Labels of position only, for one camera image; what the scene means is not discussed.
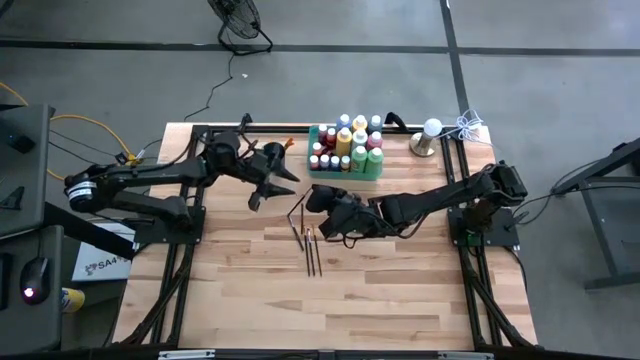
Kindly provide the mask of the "black computer mouse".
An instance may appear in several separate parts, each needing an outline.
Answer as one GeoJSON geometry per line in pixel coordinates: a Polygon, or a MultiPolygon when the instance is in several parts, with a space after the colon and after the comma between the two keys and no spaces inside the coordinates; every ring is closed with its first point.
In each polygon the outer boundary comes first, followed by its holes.
{"type": "Polygon", "coordinates": [[[50,294],[50,266],[46,257],[28,261],[20,274],[20,295],[28,305],[37,305],[50,294]]]}

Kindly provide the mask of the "white printed box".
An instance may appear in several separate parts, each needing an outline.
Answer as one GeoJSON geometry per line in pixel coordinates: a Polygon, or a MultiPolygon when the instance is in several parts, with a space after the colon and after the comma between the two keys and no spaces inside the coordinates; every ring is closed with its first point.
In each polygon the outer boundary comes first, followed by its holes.
{"type": "MultiPolygon", "coordinates": [[[[138,245],[133,242],[134,230],[112,222],[99,222],[97,226],[131,242],[134,250],[138,248],[138,245]]],[[[72,280],[74,282],[126,280],[130,269],[130,260],[82,243],[76,258],[72,280]]]]}

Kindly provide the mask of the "black floor fan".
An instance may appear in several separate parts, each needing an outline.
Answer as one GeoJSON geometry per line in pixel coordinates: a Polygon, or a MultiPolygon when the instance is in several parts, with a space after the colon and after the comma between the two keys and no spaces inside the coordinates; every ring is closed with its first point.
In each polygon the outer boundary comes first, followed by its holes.
{"type": "Polygon", "coordinates": [[[222,24],[217,33],[218,43],[234,56],[270,53],[274,43],[262,30],[261,18],[254,0],[206,0],[222,24]],[[242,50],[223,35],[230,30],[241,39],[251,40],[262,36],[268,43],[265,48],[242,50]]]}

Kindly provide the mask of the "dark desk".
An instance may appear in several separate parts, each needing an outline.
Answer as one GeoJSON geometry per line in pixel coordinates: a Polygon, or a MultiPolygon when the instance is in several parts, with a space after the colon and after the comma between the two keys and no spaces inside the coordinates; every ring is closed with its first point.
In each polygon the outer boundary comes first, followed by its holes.
{"type": "Polygon", "coordinates": [[[0,356],[46,351],[61,340],[61,264],[64,230],[50,226],[0,240],[0,356]],[[42,302],[23,299],[21,274],[35,258],[47,260],[42,302]]]}

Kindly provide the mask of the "yellow can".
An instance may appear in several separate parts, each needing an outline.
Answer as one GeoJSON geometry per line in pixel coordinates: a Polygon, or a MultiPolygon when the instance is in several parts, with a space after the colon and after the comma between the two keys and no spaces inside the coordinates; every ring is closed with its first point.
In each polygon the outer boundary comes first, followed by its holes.
{"type": "Polygon", "coordinates": [[[82,290],[63,287],[61,290],[61,310],[63,313],[74,313],[85,303],[85,293],[82,290]]]}

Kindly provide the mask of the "black metal table stand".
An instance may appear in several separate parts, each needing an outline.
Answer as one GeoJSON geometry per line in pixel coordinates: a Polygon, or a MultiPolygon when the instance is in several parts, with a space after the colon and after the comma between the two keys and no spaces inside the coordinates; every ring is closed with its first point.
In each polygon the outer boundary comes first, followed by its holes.
{"type": "Polygon", "coordinates": [[[550,194],[582,195],[608,275],[587,290],[640,284],[640,137],[554,185],[550,194]]]}

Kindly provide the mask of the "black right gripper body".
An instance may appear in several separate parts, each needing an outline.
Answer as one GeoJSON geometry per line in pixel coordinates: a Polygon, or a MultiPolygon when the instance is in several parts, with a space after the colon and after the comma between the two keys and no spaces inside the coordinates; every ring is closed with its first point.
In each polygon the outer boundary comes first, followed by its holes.
{"type": "Polygon", "coordinates": [[[327,213],[327,218],[319,225],[325,239],[337,235],[347,237],[352,233],[369,238],[382,232],[382,225],[375,211],[366,206],[357,195],[346,192],[324,195],[318,203],[318,211],[327,213]]]}

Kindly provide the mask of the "translucent teal plastic bin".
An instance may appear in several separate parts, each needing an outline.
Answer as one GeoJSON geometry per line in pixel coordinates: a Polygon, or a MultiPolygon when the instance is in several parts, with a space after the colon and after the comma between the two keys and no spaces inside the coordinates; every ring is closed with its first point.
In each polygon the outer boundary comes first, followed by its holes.
{"type": "MultiPolygon", "coordinates": [[[[323,171],[321,168],[317,171],[311,171],[309,169],[309,157],[312,154],[312,145],[315,142],[318,142],[318,126],[319,125],[313,125],[309,128],[309,135],[308,135],[308,161],[307,161],[307,170],[310,174],[311,177],[313,178],[322,178],[322,179],[334,179],[334,180],[358,180],[358,181],[371,181],[367,178],[367,176],[364,173],[353,173],[351,171],[349,172],[333,172],[330,169],[323,171]]],[[[335,148],[334,149],[329,149],[326,147],[326,143],[322,144],[323,146],[323,150],[322,150],[322,155],[323,154],[327,154],[330,156],[330,158],[332,156],[336,156],[335,155],[335,148]]]]}

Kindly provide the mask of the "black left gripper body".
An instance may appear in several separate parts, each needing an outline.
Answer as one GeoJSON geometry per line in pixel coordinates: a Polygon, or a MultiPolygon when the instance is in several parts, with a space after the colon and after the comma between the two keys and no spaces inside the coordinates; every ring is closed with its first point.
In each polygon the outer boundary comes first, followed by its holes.
{"type": "Polygon", "coordinates": [[[275,174],[281,176],[285,149],[277,142],[269,142],[262,149],[241,161],[241,179],[256,186],[248,200],[248,207],[257,211],[263,199],[288,194],[288,189],[270,182],[275,174]]]}

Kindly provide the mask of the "grey desk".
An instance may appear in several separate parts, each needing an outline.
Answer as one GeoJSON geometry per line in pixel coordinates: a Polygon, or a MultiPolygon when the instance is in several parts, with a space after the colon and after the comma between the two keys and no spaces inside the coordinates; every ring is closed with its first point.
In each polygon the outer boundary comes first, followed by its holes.
{"type": "Polygon", "coordinates": [[[0,239],[44,220],[48,105],[0,105],[0,239]]]}

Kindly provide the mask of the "white globe brass lamp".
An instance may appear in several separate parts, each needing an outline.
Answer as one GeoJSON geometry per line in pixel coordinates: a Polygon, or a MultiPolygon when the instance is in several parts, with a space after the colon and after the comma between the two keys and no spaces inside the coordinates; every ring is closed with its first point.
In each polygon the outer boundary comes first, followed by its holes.
{"type": "Polygon", "coordinates": [[[429,118],[424,122],[423,130],[412,135],[409,143],[410,151],[418,157],[429,157],[435,153],[434,142],[443,130],[442,122],[437,118],[429,118]]]}

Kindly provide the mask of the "large green paint bottle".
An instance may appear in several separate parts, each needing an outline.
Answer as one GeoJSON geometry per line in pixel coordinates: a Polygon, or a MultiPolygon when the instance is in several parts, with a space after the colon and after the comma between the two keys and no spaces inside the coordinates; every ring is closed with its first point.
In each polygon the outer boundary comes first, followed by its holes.
{"type": "Polygon", "coordinates": [[[353,173],[364,173],[368,152],[364,146],[357,146],[351,153],[350,171],[353,173]]]}
{"type": "Polygon", "coordinates": [[[367,154],[365,175],[371,181],[375,181],[382,173],[384,153],[380,147],[371,149],[367,154]]]}

